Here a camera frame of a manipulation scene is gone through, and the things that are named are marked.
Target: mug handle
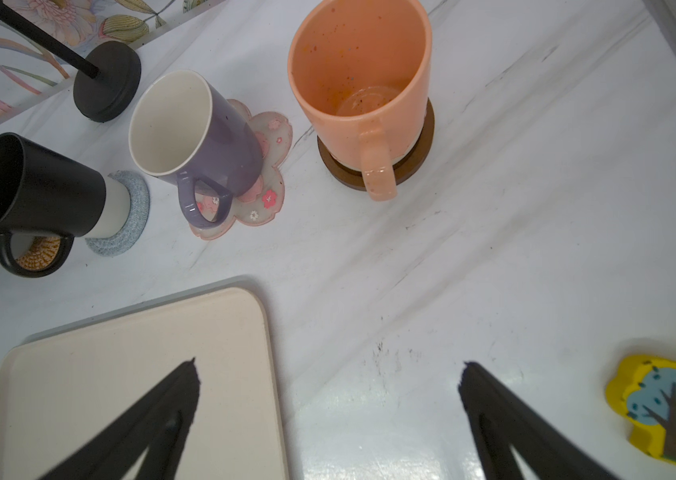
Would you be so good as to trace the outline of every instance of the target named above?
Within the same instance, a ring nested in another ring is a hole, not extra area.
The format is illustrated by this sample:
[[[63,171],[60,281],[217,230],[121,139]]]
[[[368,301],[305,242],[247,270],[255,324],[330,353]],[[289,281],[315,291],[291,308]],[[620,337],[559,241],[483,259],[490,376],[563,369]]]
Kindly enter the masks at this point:
[[[359,164],[370,198],[376,202],[396,197],[396,178],[391,165],[391,149],[380,119],[362,125],[359,134]]]
[[[231,204],[233,203],[233,194],[225,187],[221,187],[218,182],[205,176],[195,178],[187,171],[180,172],[178,178],[178,202],[180,211],[186,217],[188,223],[197,228],[213,228],[221,225],[229,216]],[[197,180],[202,180],[208,187],[215,190],[218,194],[218,212],[215,214],[215,220],[208,220],[202,215],[197,206],[197,199],[194,197],[194,188],[197,186]]]
[[[55,258],[52,259],[50,264],[42,270],[28,270],[20,266],[12,255],[12,232],[8,230],[7,232],[0,233],[0,264],[11,274],[27,278],[39,278],[40,276],[52,274],[61,268],[61,265],[68,258],[69,252],[72,251],[72,245],[74,244],[73,235],[61,235],[60,237],[61,245],[58,247],[58,253],[55,254]]]

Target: blue round coaster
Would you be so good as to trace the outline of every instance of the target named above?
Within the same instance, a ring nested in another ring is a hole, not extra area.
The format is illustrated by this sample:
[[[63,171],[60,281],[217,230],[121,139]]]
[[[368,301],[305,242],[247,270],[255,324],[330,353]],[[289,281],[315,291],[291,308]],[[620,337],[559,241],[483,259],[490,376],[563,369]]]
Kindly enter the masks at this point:
[[[148,220],[150,199],[146,180],[130,170],[119,170],[109,174],[130,192],[130,214],[122,229],[108,238],[85,238],[85,243],[95,254],[116,256],[130,250],[141,236]]]

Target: floral wallpaper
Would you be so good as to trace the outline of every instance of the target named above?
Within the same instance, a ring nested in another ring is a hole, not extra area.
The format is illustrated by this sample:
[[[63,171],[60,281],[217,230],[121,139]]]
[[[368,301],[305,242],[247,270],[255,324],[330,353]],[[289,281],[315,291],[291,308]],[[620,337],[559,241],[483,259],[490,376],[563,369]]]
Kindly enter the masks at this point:
[[[207,0],[3,0],[82,56],[103,42],[130,43],[183,19]],[[217,5],[222,0],[209,0]],[[75,72],[0,22],[0,115]]]

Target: orange mug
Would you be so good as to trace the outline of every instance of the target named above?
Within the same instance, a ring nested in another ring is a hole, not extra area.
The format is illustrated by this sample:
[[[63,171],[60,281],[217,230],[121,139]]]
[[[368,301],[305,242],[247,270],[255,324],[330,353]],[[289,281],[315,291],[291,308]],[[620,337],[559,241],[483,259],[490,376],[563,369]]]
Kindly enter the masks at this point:
[[[429,100],[431,24],[418,0],[324,0],[287,70],[333,158],[362,171],[373,200],[394,198],[393,165],[418,141]]]

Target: beige tray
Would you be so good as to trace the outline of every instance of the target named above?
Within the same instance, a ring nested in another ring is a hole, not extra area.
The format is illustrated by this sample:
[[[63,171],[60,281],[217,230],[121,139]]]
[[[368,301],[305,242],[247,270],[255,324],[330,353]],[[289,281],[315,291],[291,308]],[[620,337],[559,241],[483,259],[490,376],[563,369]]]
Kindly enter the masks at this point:
[[[194,357],[199,405],[176,478],[287,479],[266,312],[240,288],[10,351],[0,369],[0,479],[36,480]]]

